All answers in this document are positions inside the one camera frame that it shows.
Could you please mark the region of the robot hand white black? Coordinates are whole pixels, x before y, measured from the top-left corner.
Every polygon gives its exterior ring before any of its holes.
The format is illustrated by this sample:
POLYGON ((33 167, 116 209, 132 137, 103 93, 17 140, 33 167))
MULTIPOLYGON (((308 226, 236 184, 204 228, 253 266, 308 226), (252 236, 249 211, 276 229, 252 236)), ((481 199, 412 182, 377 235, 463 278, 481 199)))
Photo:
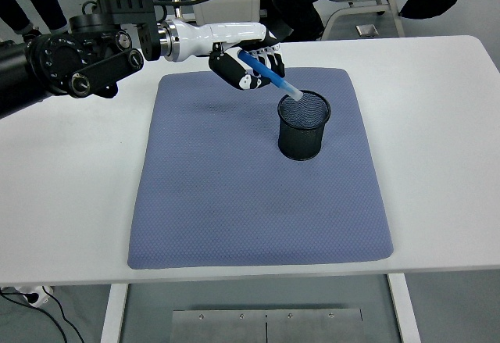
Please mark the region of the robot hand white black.
POLYGON ((260 63, 277 76, 285 76, 280 42, 261 23, 212 23, 193 26, 181 20, 164 23, 170 43, 164 54, 170 62, 183 62, 190 56, 206 57, 209 68, 231 87, 239 90, 261 88, 272 80, 261 74, 260 63), (249 73, 227 50, 238 48, 254 59, 249 73))

